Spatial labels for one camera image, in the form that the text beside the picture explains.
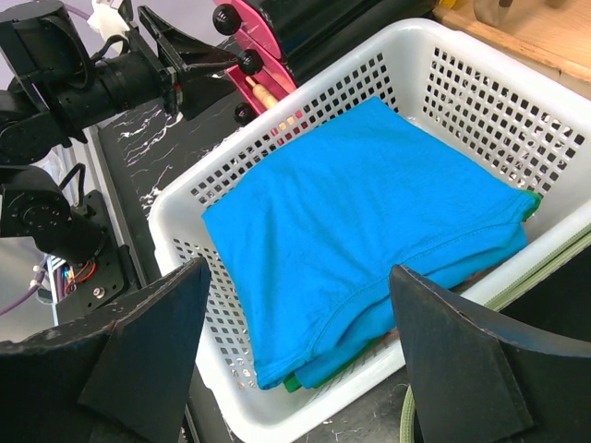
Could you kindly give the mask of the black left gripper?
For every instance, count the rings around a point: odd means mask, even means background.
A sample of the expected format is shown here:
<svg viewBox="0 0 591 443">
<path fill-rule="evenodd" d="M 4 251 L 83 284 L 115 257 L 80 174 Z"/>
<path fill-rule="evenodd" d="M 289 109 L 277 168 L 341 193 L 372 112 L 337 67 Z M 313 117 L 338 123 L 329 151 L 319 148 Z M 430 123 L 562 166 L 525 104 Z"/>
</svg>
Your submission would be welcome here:
<svg viewBox="0 0 591 443">
<path fill-rule="evenodd" d="M 192 120 L 218 100 L 235 90 L 224 77 L 238 57 L 174 27 L 148 6 L 139 6 L 139 21 L 154 39 L 153 50 L 138 25 L 130 25 L 129 52 L 139 60 L 139 71 L 146 72 L 144 89 L 163 103 L 169 115 L 181 113 Z"/>
</svg>

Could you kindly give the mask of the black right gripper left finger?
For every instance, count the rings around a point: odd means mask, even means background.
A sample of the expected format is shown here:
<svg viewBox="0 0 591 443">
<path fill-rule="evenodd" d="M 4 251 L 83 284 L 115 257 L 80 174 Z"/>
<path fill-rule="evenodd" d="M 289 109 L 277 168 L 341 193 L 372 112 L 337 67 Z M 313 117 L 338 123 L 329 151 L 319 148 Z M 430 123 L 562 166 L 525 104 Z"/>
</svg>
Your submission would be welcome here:
<svg viewBox="0 0 591 443">
<path fill-rule="evenodd" d="M 5 442 L 175 442 L 210 288 L 195 258 L 85 317 L 1 345 Z"/>
</svg>

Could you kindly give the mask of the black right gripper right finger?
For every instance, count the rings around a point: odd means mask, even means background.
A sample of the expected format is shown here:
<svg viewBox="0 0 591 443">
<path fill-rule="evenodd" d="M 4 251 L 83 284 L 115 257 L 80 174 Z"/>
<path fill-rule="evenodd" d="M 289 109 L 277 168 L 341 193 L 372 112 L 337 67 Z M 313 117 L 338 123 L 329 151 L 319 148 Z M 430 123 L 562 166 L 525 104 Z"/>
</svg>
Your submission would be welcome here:
<svg viewBox="0 0 591 443">
<path fill-rule="evenodd" d="M 425 442 L 587 442 L 590 344 L 526 325 L 404 266 L 390 294 Z"/>
</svg>

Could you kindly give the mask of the magenta plastic tray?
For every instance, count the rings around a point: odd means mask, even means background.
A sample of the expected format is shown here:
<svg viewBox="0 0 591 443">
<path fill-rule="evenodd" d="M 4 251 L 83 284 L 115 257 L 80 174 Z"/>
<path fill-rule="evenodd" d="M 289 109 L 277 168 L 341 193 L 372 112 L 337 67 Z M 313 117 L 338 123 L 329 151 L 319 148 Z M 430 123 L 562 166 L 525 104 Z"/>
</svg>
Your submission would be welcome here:
<svg viewBox="0 0 591 443">
<path fill-rule="evenodd" d="M 283 59 L 282 49 L 271 29 L 270 19 L 259 9 L 259 1 L 215 1 L 212 13 L 214 28 L 224 36 L 241 31 L 277 61 Z"/>
</svg>

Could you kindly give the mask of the green hard-shell suitcase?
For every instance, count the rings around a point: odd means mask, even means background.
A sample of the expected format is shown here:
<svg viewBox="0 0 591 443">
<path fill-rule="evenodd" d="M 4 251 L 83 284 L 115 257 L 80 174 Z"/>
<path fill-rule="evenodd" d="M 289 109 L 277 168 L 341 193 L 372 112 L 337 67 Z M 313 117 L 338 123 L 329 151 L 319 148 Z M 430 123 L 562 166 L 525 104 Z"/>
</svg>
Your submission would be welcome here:
<svg viewBox="0 0 591 443">
<path fill-rule="evenodd" d="M 590 344 L 590 233 L 582 231 L 482 305 L 526 325 Z M 403 442 L 425 442 L 411 418 L 411 385 L 400 421 Z"/>
</svg>

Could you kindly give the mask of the green shirt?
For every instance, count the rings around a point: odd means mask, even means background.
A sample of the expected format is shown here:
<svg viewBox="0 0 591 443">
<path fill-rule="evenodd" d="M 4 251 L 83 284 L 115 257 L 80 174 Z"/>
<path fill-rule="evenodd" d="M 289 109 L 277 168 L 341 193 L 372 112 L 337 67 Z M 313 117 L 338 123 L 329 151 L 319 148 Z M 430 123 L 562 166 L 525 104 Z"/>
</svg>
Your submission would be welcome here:
<svg viewBox="0 0 591 443">
<path fill-rule="evenodd" d="M 522 191 L 514 204 L 472 231 L 464 231 L 447 242 L 424 245 L 414 254 L 394 258 L 392 263 L 405 265 L 450 289 L 523 249 L 527 244 L 523 224 L 541 201 L 539 194 Z M 317 388 L 343 372 L 375 341 L 395 330 L 392 302 L 385 296 L 355 318 L 332 349 L 295 370 L 283 384 L 290 392 Z"/>
</svg>

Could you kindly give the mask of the blue shirt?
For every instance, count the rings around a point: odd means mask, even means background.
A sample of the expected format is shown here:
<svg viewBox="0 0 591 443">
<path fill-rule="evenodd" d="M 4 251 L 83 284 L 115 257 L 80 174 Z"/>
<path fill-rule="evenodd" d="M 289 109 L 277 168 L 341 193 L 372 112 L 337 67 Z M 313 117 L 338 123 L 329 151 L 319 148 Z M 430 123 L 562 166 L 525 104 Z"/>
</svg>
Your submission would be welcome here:
<svg viewBox="0 0 591 443">
<path fill-rule="evenodd" d="M 389 296 L 394 258 L 472 231 L 522 191 L 377 98 L 264 159 L 203 214 L 259 386 L 283 384 Z"/>
</svg>

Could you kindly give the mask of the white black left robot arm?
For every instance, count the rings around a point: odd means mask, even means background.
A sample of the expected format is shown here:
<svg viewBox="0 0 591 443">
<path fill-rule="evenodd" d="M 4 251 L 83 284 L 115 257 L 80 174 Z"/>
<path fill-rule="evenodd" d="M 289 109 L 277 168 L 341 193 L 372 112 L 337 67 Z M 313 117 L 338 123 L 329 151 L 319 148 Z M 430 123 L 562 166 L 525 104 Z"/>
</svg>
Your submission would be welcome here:
<svg viewBox="0 0 591 443">
<path fill-rule="evenodd" d="M 94 54 L 60 1 L 1 15 L 1 53 L 13 74 L 1 93 L 1 235 L 30 237 L 41 252 L 78 264 L 101 253 L 105 230 L 69 204 L 39 161 L 147 102 L 193 119 L 232 91 L 221 73 L 238 62 L 128 1 L 95 2 L 90 24 L 103 37 Z"/>
</svg>

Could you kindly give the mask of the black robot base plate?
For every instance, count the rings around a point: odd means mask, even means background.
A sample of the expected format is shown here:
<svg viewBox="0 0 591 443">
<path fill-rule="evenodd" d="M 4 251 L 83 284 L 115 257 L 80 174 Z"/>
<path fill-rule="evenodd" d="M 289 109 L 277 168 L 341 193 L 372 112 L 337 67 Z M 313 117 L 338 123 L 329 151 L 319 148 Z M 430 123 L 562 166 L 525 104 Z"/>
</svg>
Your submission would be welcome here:
<svg viewBox="0 0 591 443">
<path fill-rule="evenodd" d="M 87 129 L 85 136 L 85 144 L 75 141 L 71 148 L 56 148 L 54 152 L 66 169 L 77 163 L 86 165 L 85 203 L 88 214 L 106 231 L 106 240 L 95 260 L 93 275 L 71 296 L 57 291 L 57 272 L 66 262 L 57 257 L 50 259 L 56 325 L 83 317 L 161 276 L 148 222 L 123 165 L 123 154 L 115 148 L 105 148 L 95 126 Z"/>
</svg>

